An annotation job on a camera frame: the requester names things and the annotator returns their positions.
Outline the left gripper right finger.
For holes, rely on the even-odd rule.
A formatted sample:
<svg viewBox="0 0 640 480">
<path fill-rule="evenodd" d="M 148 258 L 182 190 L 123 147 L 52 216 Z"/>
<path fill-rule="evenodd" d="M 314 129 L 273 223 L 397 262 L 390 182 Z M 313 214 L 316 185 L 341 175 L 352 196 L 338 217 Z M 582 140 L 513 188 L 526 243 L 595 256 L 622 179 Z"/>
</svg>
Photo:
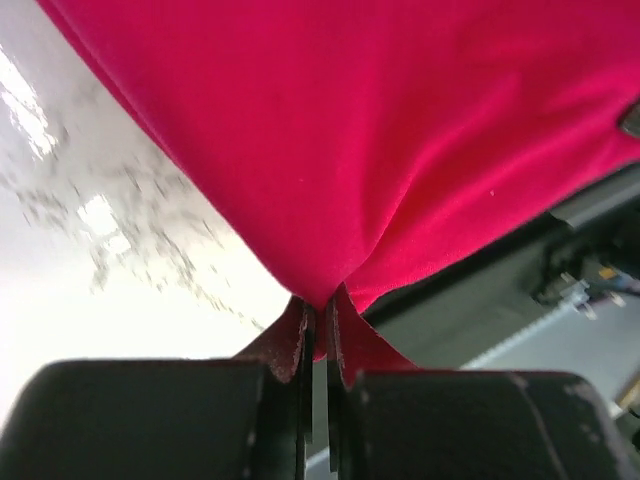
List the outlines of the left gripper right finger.
<svg viewBox="0 0 640 480">
<path fill-rule="evenodd" d="M 342 479 L 626 479 L 594 387 L 549 371 L 423 369 L 345 288 L 326 306 L 330 467 Z"/>
</svg>

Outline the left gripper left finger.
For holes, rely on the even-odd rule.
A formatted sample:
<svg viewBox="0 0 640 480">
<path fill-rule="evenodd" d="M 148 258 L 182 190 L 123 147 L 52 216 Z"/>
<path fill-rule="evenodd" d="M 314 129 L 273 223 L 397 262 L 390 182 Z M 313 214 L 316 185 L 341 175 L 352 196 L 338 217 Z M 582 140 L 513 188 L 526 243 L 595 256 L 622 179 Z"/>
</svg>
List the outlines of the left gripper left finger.
<svg viewBox="0 0 640 480">
<path fill-rule="evenodd" d="M 241 352 L 39 370 L 7 422 L 11 479 L 301 479 L 315 314 L 292 298 Z"/>
</svg>

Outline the magenta t shirt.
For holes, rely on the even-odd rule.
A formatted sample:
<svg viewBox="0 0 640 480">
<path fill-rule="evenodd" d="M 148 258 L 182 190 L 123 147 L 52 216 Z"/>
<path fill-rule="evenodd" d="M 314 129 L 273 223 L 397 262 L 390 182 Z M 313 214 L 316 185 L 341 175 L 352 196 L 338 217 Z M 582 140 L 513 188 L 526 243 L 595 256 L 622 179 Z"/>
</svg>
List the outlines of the magenta t shirt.
<svg viewBox="0 0 640 480">
<path fill-rule="evenodd" d="M 639 157 L 635 1 L 45 1 L 274 277 L 358 310 Z"/>
</svg>

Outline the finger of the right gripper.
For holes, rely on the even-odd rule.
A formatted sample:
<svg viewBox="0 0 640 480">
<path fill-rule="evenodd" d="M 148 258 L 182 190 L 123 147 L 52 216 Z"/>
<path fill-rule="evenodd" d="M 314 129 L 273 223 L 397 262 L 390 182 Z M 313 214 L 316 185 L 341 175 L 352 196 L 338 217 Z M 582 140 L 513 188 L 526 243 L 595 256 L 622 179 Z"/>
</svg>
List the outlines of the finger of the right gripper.
<svg viewBox="0 0 640 480">
<path fill-rule="evenodd" d="M 617 121 L 618 129 L 632 138 L 640 138 L 640 102 L 627 107 Z"/>
</svg>

